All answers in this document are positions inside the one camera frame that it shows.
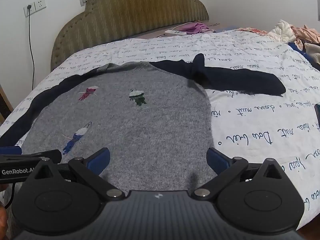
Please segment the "person's left hand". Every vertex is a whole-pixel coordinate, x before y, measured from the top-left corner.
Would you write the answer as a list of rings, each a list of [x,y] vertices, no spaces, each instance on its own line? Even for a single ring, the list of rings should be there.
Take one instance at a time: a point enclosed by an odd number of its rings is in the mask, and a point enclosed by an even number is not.
[[[8,215],[5,207],[0,205],[0,240],[7,240]]]

